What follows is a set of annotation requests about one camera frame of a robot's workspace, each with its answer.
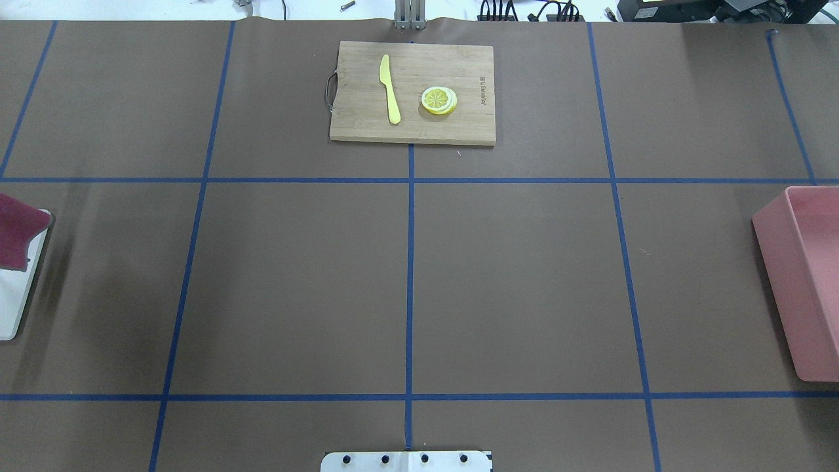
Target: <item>pink box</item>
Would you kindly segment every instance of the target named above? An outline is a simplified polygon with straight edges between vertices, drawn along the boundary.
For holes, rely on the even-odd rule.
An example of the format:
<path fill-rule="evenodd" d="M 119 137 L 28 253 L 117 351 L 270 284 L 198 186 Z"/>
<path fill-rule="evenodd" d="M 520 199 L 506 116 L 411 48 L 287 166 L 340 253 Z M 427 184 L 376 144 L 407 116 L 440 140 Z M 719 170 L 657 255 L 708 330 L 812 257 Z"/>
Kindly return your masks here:
<path fill-rule="evenodd" d="M 839 187 L 788 187 L 752 222 L 795 373 L 838 382 Z"/>

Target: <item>white label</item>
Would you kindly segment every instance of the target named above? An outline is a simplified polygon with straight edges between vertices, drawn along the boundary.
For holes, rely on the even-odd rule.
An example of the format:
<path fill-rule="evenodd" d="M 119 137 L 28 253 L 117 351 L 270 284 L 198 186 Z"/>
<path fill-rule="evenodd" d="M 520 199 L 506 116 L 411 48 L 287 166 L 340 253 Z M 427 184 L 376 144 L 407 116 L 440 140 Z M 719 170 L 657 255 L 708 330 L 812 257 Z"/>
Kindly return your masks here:
<path fill-rule="evenodd" d="M 659 11 L 658 7 L 641 8 L 635 14 L 635 19 L 652 18 L 653 16 L 655 16 L 655 12 L 657 12 L 657 11 Z"/>

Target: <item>yellow knife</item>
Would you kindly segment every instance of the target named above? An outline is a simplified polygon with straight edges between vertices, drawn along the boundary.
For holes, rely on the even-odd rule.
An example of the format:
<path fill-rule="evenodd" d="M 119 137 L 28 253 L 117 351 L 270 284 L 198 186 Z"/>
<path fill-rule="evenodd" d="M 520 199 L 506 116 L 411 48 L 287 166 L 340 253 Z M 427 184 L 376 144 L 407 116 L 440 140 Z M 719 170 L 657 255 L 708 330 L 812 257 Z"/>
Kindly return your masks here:
<path fill-rule="evenodd" d="M 378 67 L 378 81 L 382 82 L 388 91 L 388 119 L 390 123 L 399 124 L 402 115 L 399 114 L 399 105 L 396 104 L 396 95 L 393 94 L 393 82 L 390 80 L 390 56 L 382 56 L 382 64 Z"/>

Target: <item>wooden cutting board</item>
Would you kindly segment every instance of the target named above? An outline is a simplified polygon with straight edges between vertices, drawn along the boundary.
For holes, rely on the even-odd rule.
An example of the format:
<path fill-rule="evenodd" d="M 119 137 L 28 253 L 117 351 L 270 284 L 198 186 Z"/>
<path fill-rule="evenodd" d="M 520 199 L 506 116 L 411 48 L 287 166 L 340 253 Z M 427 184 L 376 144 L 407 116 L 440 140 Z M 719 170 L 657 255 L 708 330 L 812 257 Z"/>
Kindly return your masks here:
<path fill-rule="evenodd" d="M 393 91 L 402 113 L 399 124 L 388 121 L 387 97 L 378 80 L 379 64 L 386 54 L 390 55 Z M 455 91 L 454 112 L 434 115 L 422 107 L 422 92 L 432 86 Z M 329 137 L 335 141 L 494 146 L 492 46 L 342 41 Z"/>

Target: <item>maroon towel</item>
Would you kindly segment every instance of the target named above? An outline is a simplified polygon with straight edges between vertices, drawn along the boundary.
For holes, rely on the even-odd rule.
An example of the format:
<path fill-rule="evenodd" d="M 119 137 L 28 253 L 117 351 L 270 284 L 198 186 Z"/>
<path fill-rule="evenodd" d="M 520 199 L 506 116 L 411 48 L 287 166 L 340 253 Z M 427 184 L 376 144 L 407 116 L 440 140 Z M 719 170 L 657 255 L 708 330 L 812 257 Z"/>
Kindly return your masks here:
<path fill-rule="evenodd" d="M 29 243 L 52 216 L 0 193 L 0 269 L 26 271 Z"/>

